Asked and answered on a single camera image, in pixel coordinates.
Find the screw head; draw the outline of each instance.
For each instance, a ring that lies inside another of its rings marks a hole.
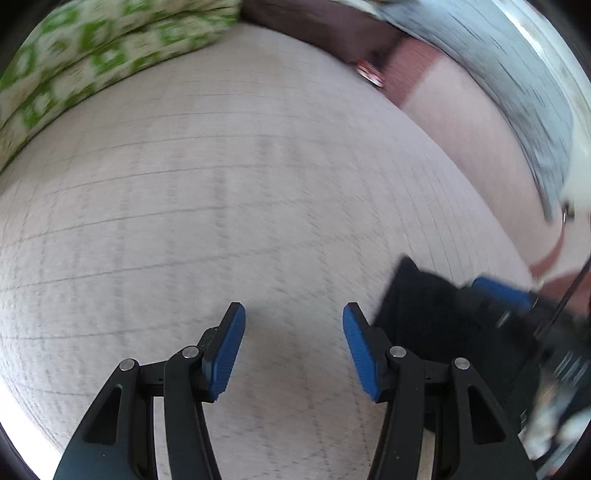
[[[390,349],[390,355],[394,358],[402,358],[403,356],[406,356],[406,349],[403,346],[393,346]]]
[[[460,370],[468,370],[470,368],[470,362],[466,358],[464,358],[462,356],[459,356],[458,358],[456,358],[453,361],[453,364],[457,368],[459,368]]]
[[[199,355],[199,348],[194,345],[186,346],[183,348],[183,357],[185,358],[195,358]]]
[[[133,367],[135,367],[135,361],[132,358],[126,358],[125,360],[122,360],[119,364],[119,368],[124,372],[127,372],[127,370],[131,370]]]

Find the blanket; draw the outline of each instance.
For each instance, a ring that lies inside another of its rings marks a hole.
[[[239,0],[73,0],[56,8],[0,78],[0,168],[67,108],[215,41],[239,7]]]
[[[379,11],[462,65],[496,103],[523,149],[544,214],[552,219],[569,171],[573,116],[524,36],[490,0],[416,0]]]

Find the blue gripper pad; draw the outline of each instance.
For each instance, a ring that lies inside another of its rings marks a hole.
[[[528,312],[533,306],[530,293],[505,285],[487,277],[475,278],[472,288],[488,293],[491,297],[509,305],[512,309]]]
[[[212,359],[211,381],[209,385],[209,394],[216,400],[220,393],[226,391],[232,367],[238,354],[240,342],[244,335],[246,328],[246,311],[244,307],[237,303],[232,304],[226,315],[232,315],[229,319],[229,325],[224,325],[228,319],[224,317],[222,323],[218,327],[221,329],[227,327],[225,336],[222,339],[220,346],[217,349],[217,354]]]
[[[378,371],[365,336],[353,310],[348,305],[343,310],[343,330],[357,369],[357,375],[363,390],[369,394],[372,401],[378,401],[380,388],[378,385]]]

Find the green patterned cushion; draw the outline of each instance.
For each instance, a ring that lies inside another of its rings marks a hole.
[[[56,8],[0,78],[0,168],[65,109],[215,41],[239,7],[240,0],[74,0]]]

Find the gray fabric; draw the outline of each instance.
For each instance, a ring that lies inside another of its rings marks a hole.
[[[121,359],[166,359],[245,305],[205,407],[226,479],[366,476],[384,409],[340,316],[371,316],[401,254],[457,283],[531,282],[405,114],[325,52],[243,24],[44,129],[0,176],[0,234],[0,373],[60,449]]]
[[[383,17],[462,65],[504,113],[552,219],[570,167],[573,115],[542,59],[491,0],[415,0]]]

